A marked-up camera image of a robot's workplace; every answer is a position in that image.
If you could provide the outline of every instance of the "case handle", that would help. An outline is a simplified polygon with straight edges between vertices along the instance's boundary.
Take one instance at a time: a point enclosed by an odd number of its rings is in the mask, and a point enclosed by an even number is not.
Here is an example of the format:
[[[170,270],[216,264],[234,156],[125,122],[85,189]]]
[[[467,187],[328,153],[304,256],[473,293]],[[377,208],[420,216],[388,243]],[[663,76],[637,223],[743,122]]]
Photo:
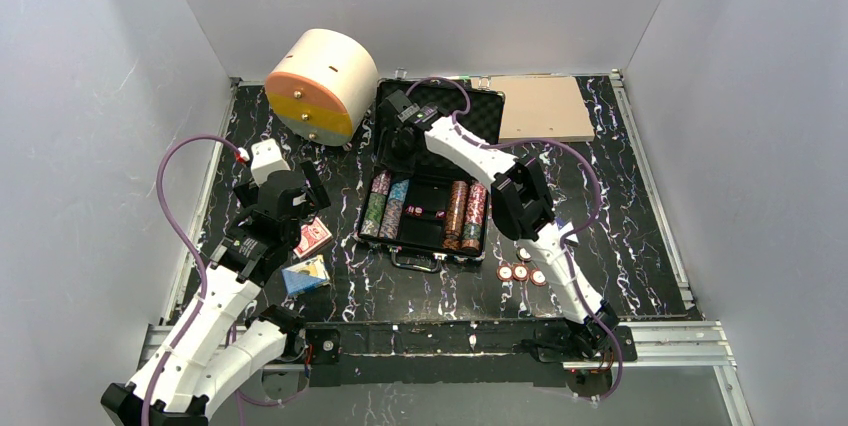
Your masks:
[[[436,260],[436,264],[433,265],[433,262],[428,258],[422,258],[419,256],[409,256],[406,261],[408,262],[398,262],[397,253],[398,249],[391,248],[392,252],[392,266],[400,269],[409,269],[412,271],[421,271],[424,273],[438,273],[442,270],[442,261]]]

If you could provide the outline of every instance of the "case lid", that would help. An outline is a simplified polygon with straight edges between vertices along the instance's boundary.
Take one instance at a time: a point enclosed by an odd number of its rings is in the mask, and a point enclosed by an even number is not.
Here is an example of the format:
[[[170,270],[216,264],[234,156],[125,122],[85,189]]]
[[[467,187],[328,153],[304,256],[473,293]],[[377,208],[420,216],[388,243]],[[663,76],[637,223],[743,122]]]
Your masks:
[[[406,92],[413,82],[399,79],[380,81],[377,86],[376,104],[379,105],[383,98],[397,90]],[[459,124],[487,142],[497,144],[501,131],[501,119],[503,119],[504,96],[496,91],[471,89],[468,81],[459,83],[465,86],[471,98],[471,111],[459,117]],[[438,81],[416,86],[409,99],[419,106],[434,104],[441,105],[450,111],[465,109],[465,97],[462,93],[452,84]],[[374,124],[375,151],[380,150],[382,133],[388,127],[389,121],[377,115]],[[442,172],[447,171],[457,176],[467,175],[450,160],[429,151],[418,156],[415,167],[416,171],[420,169],[421,172],[436,173],[443,170]]]

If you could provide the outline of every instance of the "poker chip case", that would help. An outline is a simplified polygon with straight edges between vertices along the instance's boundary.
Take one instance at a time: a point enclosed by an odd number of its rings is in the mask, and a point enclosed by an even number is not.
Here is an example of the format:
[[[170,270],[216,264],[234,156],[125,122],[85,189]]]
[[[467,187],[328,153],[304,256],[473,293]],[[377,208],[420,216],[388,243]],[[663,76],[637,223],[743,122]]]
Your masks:
[[[412,84],[412,81],[399,79],[381,80],[377,87],[375,104],[380,105],[384,98],[395,91],[405,92]],[[503,94],[472,89],[467,81],[460,84],[463,84],[471,98],[471,111],[459,117],[460,124],[489,143],[497,143],[505,102]],[[435,80],[417,86],[411,93],[410,100],[419,106],[439,105],[449,111],[465,108],[465,99],[455,86]],[[380,151],[381,141],[385,139],[392,120],[381,117],[380,108],[376,108],[376,111],[372,132],[375,152]],[[475,226],[482,230],[479,250],[445,247],[446,212],[452,199],[454,183],[464,181],[470,189],[473,178],[468,173],[442,156],[420,151],[411,176],[392,176],[391,171],[379,165],[367,176],[366,197],[356,224],[356,238],[359,241],[374,248],[386,248],[391,254],[394,266],[417,271],[438,272],[438,262],[442,260],[464,262],[483,259],[490,213],[488,194],[485,195],[481,224]],[[381,210],[385,215],[380,223],[384,224],[379,224],[375,219],[382,215],[377,214]],[[394,237],[386,237],[387,231],[394,233]]]

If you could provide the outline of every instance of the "gray floor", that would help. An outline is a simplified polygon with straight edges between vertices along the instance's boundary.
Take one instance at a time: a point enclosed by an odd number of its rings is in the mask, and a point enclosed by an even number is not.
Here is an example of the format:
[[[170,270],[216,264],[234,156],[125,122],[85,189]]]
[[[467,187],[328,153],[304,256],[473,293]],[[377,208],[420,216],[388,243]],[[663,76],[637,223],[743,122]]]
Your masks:
[[[262,397],[258,378],[244,391]],[[713,368],[631,368],[597,409],[526,384],[374,384],[313,388],[284,409],[245,405],[268,425],[730,425]],[[238,424],[230,398],[212,426]]]

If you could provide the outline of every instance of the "cable connector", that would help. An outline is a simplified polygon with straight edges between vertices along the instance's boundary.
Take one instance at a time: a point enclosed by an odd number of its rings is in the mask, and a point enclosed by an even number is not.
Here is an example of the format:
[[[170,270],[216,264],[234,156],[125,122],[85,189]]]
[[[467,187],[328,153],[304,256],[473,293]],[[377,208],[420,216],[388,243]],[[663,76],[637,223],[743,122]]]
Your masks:
[[[236,155],[236,161],[238,161],[239,163],[247,164],[250,162],[250,155],[244,148],[239,148],[239,152],[233,154]]]

